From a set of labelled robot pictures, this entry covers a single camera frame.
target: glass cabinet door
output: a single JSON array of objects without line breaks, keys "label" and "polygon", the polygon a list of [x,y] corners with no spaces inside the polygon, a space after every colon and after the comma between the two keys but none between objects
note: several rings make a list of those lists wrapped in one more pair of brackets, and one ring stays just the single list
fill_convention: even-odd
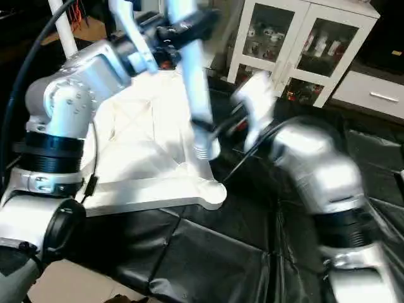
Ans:
[{"label": "glass cabinet door", "polygon": [[244,2],[228,81],[235,82],[240,64],[281,75],[310,4],[301,0]]},{"label": "glass cabinet door", "polygon": [[276,94],[322,107],[376,19],[310,4],[276,83]]},{"label": "glass cabinet door", "polygon": [[276,62],[293,17],[293,11],[256,3],[242,53]]},{"label": "glass cabinet door", "polygon": [[281,98],[300,104],[313,105],[323,88],[323,85],[291,78],[286,84]]},{"label": "glass cabinet door", "polygon": [[357,27],[318,18],[296,68],[330,77],[357,31]]}]

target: silver robotic arm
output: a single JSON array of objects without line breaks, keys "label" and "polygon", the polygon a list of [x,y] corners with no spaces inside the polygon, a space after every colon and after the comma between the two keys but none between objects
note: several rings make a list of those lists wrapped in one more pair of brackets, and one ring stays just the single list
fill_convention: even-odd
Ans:
[{"label": "silver robotic arm", "polygon": [[[83,185],[83,143],[104,100],[128,87],[131,77],[156,73],[167,62],[175,66],[182,55],[191,115],[211,122],[208,95],[201,98],[198,91],[207,91],[206,79],[196,89],[188,80],[204,79],[202,66],[190,60],[189,52],[179,51],[209,34],[218,13],[198,11],[192,5],[181,9],[187,2],[193,0],[169,1],[175,14],[172,23],[153,15],[136,24],[130,1],[110,0],[110,10],[126,36],[114,43],[92,44],[27,90],[27,134],[25,142],[15,147],[21,159],[0,202],[1,303],[20,303],[42,273],[42,264],[60,259],[80,231],[85,209],[74,196]],[[196,131],[195,148],[201,158],[217,157],[220,148],[217,143],[212,151],[214,144],[208,132]]]},{"label": "silver robotic arm", "polygon": [[[234,99],[248,111],[250,141],[272,122],[276,98],[264,72],[255,74]],[[356,164],[320,129],[294,120],[272,136],[270,160],[293,180],[328,267],[331,302],[398,303],[391,272],[377,240]],[[253,146],[246,141],[246,151]]]}]

